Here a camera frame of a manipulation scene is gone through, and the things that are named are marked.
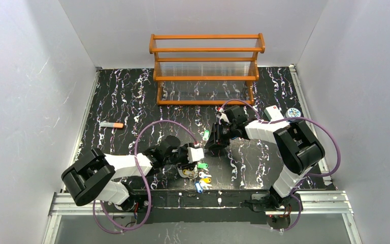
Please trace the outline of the cluster of tagged keys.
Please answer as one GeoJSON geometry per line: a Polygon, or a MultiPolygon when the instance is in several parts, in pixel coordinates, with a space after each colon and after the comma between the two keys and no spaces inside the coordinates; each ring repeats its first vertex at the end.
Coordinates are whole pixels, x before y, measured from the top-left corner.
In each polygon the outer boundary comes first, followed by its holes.
{"type": "Polygon", "coordinates": [[[203,172],[203,171],[198,171],[198,173],[199,173],[199,177],[198,178],[196,178],[196,179],[200,179],[200,178],[205,178],[205,177],[209,177],[209,178],[211,178],[211,175],[209,175],[209,174],[206,174],[205,172],[203,172]]]}

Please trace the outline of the yellow key tag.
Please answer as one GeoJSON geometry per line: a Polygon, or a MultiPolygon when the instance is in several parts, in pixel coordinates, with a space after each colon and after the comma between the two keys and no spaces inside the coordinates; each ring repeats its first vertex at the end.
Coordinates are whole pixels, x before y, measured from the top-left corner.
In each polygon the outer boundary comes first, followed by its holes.
{"type": "Polygon", "coordinates": [[[205,185],[209,185],[211,183],[211,178],[209,177],[205,177],[205,178],[200,178],[200,183],[201,184],[205,184],[205,185]]]}

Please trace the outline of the blue key tag front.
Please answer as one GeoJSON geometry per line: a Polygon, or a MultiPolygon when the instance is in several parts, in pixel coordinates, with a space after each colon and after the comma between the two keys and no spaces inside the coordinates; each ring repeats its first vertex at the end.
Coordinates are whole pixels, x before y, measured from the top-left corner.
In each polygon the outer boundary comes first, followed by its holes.
{"type": "Polygon", "coordinates": [[[199,181],[196,181],[194,183],[194,186],[196,188],[196,192],[197,193],[203,193],[204,189],[203,189],[203,187],[202,187],[202,185],[201,185],[201,183],[199,181]]]}

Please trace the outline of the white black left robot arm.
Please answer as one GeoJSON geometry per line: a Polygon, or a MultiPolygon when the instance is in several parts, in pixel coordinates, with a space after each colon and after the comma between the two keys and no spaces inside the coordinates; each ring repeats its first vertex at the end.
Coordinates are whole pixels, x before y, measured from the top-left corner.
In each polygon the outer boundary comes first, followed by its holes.
{"type": "Polygon", "coordinates": [[[133,197],[127,185],[117,179],[157,174],[166,165],[175,165],[179,174],[193,176],[197,163],[204,158],[204,150],[194,144],[182,145],[175,136],[167,136],[159,145],[151,146],[135,155],[104,154],[93,149],[72,164],[61,175],[61,180],[77,206],[95,200],[124,206],[133,197]]]}

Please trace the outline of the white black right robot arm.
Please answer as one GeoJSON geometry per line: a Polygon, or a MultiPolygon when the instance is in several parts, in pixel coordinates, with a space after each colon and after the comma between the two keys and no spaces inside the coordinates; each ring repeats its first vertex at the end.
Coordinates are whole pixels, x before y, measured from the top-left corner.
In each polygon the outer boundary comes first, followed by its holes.
{"type": "Polygon", "coordinates": [[[324,147],[303,120],[269,123],[255,118],[221,119],[213,124],[205,149],[220,151],[235,138],[261,140],[278,147],[282,171],[267,196],[254,201],[266,208],[287,206],[298,183],[325,156],[324,147]]]}

